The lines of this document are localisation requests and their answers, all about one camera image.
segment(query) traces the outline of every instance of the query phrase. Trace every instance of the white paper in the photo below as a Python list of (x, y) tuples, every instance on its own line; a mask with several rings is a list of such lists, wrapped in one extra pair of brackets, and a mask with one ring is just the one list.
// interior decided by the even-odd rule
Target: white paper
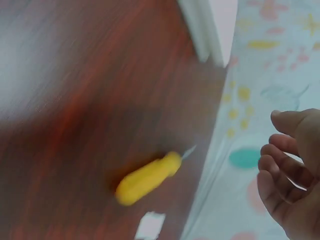
[(166, 215), (153, 212), (147, 212), (140, 220), (138, 230), (136, 231), (136, 240), (156, 240), (161, 232)]

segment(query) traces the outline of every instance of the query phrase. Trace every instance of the reddish-brown wood surface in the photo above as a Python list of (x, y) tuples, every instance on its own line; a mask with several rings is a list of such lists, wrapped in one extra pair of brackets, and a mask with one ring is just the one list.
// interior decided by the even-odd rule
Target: reddish-brown wood surface
[[(224, 83), (175, 0), (0, 0), (0, 239), (132, 240), (148, 211), (178, 240)], [(113, 189), (197, 149), (131, 207)]]

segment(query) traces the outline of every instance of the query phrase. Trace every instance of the teal oval pattern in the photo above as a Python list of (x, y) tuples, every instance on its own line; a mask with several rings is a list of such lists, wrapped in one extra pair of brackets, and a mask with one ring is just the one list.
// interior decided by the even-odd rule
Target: teal oval pattern
[(234, 150), (229, 155), (230, 163), (240, 169), (256, 168), (259, 159), (260, 149), (250, 147)]

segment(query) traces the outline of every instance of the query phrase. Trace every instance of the yellow screwdriver handle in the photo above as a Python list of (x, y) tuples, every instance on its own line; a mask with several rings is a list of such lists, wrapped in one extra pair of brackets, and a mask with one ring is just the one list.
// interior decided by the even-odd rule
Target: yellow screwdriver handle
[(157, 188), (167, 177), (173, 176), (182, 163), (181, 156), (169, 152), (164, 158), (157, 159), (127, 175), (118, 185), (115, 197), (118, 202), (130, 206)]

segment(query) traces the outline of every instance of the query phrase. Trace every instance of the screwdriver blade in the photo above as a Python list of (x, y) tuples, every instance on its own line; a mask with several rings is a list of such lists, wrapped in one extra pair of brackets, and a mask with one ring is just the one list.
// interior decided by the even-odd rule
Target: screwdriver blade
[(192, 148), (188, 149), (187, 151), (185, 151), (185, 153), (182, 155), (181, 159), (184, 160), (187, 157), (190, 156), (190, 154), (192, 154), (194, 152), (194, 150), (196, 149), (197, 145), (194, 145)]

